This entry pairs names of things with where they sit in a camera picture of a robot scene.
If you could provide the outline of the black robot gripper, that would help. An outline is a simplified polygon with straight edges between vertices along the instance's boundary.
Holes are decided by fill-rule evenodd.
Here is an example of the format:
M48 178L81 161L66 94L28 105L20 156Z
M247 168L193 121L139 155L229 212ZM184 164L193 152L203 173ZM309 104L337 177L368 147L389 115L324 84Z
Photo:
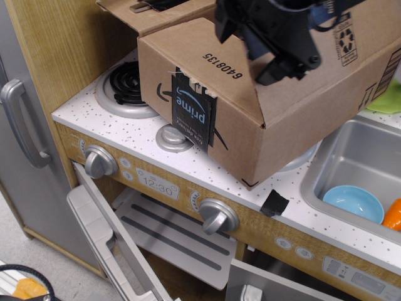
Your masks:
M256 76L264 86L283 78L302 79L321 64L310 34L310 13L316 1L216 1L215 34L224 43L245 20L274 54Z

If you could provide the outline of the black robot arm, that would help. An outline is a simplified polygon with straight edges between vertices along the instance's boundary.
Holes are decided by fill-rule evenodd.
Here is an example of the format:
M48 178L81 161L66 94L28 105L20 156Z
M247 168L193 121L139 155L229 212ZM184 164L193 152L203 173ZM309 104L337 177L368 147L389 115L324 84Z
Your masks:
M241 33L250 60L267 52L274 58L256 76L264 86L283 78L301 80L321 64L311 37L312 29L325 33L335 28L347 9L358 1L217 1L215 33L224 43Z

